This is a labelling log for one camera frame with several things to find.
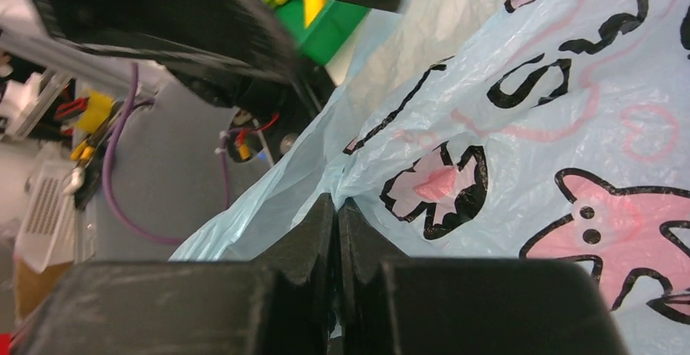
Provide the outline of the light blue plastic bag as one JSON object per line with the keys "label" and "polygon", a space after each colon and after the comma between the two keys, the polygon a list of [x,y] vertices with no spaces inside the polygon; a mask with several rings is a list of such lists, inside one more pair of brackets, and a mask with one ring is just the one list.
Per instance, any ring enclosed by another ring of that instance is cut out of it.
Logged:
{"label": "light blue plastic bag", "polygon": [[688,353],[689,0],[505,0],[396,87],[365,74],[173,260],[250,259],[328,193],[410,255],[576,261],[630,353]]}

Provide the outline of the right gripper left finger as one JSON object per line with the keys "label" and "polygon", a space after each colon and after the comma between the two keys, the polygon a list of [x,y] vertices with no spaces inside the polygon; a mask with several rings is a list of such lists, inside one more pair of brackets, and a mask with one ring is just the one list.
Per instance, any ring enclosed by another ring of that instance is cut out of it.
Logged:
{"label": "right gripper left finger", "polygon": [[14,354],[324,354],[332,199],[250,261],[76,265]]}

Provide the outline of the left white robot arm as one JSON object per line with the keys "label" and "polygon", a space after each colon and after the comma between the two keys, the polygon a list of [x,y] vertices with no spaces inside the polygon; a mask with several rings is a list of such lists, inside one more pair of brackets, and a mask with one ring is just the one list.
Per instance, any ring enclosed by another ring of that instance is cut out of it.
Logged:
{"label": "left white robot arm", "polygon": [[152,60],[217,107],[241,77],[321,106],[296,40],[263,0],[30,0],[53,40],[92,55]]}

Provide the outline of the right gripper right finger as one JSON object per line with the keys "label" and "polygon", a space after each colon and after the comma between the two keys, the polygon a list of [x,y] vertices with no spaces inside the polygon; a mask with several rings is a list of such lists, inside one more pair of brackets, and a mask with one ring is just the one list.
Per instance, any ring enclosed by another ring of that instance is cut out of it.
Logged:
{"label": "right gripper right finger", "polygon": [[624,354],[567,261],[410,257],[349,199],[338,211],[346,354]]}

